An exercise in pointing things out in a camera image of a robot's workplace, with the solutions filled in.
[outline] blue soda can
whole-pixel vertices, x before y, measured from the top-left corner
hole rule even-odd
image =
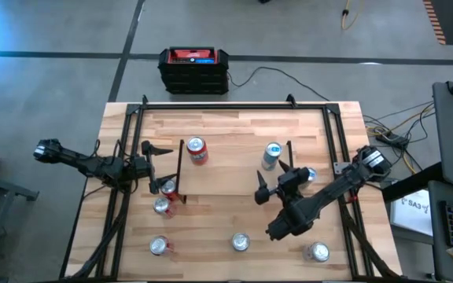
[[[271,142],[265,148],[263,153],[263,159],[261,160],[261,166],[267,171],[272,171],[277,165],[277,160],[282,153],[282,146],[277,142]]]

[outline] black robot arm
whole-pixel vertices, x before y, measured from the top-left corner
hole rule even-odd
[[[62,147],[57,139],[46,139],[39,141],[33,156],[37,161],[43,163],[67,164],[78,169],[80,173],[87,177],[98,178],[103,184],[118,189],[125,182],[131,182],[145,177],[151,177],[150,184],[152,184],[155,169],[151,164],[151,155],[172,152],[170,149],[155,148],[148,141],[144,141],[143,145],[143,155],[145,156],[132,156],[126,162],[117,156],[100,157],[94,154],[92,156],[86,156]],[[150,186],[150,188],[152,187],[154,188],[151,189],[151,192],[158,193],[158,188],[155,185]]]
[[[350,189],[358,190],[367,181],[380,181],[390,172],[391,164],[373,146],[365,146],[358,150],[352,163],[334,182],[321,189],[312,197],[303,197],[298,185],[307,181],[304,172],[307,168],[290,168],[280,162],[285,174],[279,176],[278,187],[268,190],[264,182],[255,194],[256,203],[268,200],[267,195],[277,193],[282,201],[283,209],[277,218],[268,224],[267,233],[271,240],[281,240],[288,234],[298,236],[312,228],[319,212],[339,196]]]

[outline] red soda can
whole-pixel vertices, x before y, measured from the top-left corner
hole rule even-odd
[[[186,147],[188,148],[188,153],[190,154],[193,164],[202,165],[208,160],[208,147],[203,138],[192,137],[188,140]]]
[[[176,192],[176,183],[172,180],[165,182],[160,191],[171,201],[179,200],[179,195]]]
[[[165,255],[174,251],[174,245],[164,236],[156,236],[149,242],[149,250],[154,255]]]
[[[167,198],[159,197],[153,203],[153,209],[159,215],[171,219],[176,214],[176,206]]]

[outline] can lid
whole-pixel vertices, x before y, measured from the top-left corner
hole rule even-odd
[[[321,242],[314,243],[311,249],[312,256],[319,262],[325,262],[330,258],[330,250],[325,244]]]
[[[193,137],[188,140],[188,149],[191,151],[200,151],[204,148],[204,140],[199,137]]]
[[[159,197],[153,203],[153,208],[157,212],[163,212],[169,208],[170,204],[171,204],[171,202],[168,199],[166,199],[165,197]]]
[[[172,193],[176,189],[176,184],[172,180],[168,180],[165,184],[160,188],[162,193]]]
[[[314,168],[307,167],[308,181],[314,181],[318,177],[318,172]]]
[[[249,248],[249,236],[246,233],[236,233],[232,237],[232,245],[235,250],[243,252]]]
[[[165,252],[167,241],[162,236],[153,238],[149,243],[149,250],[155,255],[161,255]]]
[[[265,152],[269,156],[274,156],[274,157],[280,156],[282,153],[282,146],[279,145],[277,142],[271,142],[267,145]]]

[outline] white paper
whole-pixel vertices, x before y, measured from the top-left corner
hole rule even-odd
[[[393,201],[391,224],[433,236],[429,192],[422,189]]]

